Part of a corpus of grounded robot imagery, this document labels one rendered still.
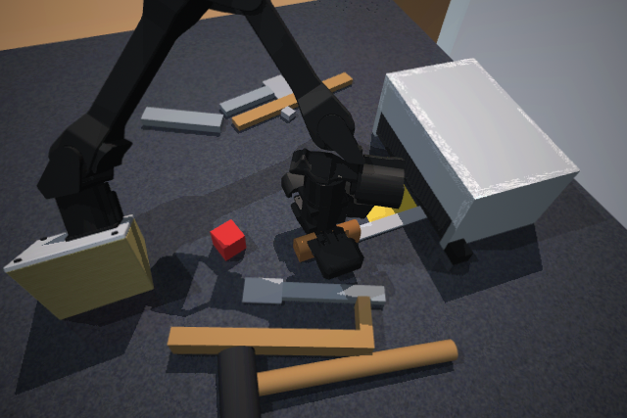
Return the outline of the red cube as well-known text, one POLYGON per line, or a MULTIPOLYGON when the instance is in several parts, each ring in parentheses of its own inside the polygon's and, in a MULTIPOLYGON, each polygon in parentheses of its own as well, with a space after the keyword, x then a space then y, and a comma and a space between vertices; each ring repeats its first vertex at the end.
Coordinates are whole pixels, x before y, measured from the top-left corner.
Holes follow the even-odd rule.
POLYGON ((232 219, 211 231, 213 244, 225 260, 239 254, 246 247, 245 235, 232 219))

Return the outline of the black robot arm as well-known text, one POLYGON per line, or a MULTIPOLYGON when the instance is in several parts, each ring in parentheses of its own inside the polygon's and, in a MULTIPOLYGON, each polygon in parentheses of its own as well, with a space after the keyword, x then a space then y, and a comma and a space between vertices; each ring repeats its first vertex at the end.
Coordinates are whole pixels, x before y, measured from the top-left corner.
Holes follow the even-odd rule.
POLYGON ((374 206, 398 209, 405 161, 362 153, 350 112, 317 77, 271 0, 144 0, 143 14, 92 107, 50 147, 37 184, 55 198, 66 242, 119 226, 124 214, 109 183, 132 142, 125 127, 176 39, 208 10, 243 15, 290 86, 313 142, 335 151, 293 153, 289 172, 304 176, 304 194, 329 207, 345 196, 336 223, 366 218, 374 206), (104 183, 103 183, 104 182, 104 183))

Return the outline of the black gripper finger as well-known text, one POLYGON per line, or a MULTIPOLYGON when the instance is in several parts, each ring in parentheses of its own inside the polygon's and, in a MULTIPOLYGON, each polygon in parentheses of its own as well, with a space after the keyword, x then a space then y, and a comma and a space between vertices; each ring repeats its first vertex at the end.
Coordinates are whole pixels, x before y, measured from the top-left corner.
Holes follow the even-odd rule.
POLYGON ((296 202, 291 204, 291 209, 294 212, 294 215, 295 215, 296 219, 298 220, 298 222, 300 223, 300 225, 302 226, 302 228, 304 229, 306 234, 310 234, 308 229, 307 229, 307 227, 306 227, 306 225, 305 225, 305 223, 304 223, 304 221, 303 221, 303 218, 301 217, 301 215, 300 215, 300 213, 299 213, 299 211, 297 209, 296 202))
POLYGON ((318 244, 318 242, 317 242, 317 238, 312 239, 312 240, 309 240, 309 241, 307 241, 307 243, 308 243, 308 245, 309 245, 309 247, 310 247, 310 250, 311 250, 311 252, 312 252, 313 256, 315 257, 315 252, 316 252, 318 249, 320 249, 320 246, 319 246, 319 244, 318 244))

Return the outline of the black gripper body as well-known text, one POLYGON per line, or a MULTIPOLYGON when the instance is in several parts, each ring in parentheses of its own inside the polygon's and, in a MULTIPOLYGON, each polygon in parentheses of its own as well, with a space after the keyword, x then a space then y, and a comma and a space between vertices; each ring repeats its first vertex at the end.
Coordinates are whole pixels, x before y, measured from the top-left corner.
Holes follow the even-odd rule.
POLYGON ((345 196, 333 206, 317 206, 304 194, 304 176, 287 172, 281 178, 281 186, 287 198, 296 192, 300 194, 294 200, 309 233, 314 232, 317 237, 320 249, 315 252, 315 260, 323 278, 329 280, 360 269, 364 259, 360 248, 336 225, 340 208, 348 205, 345 196))

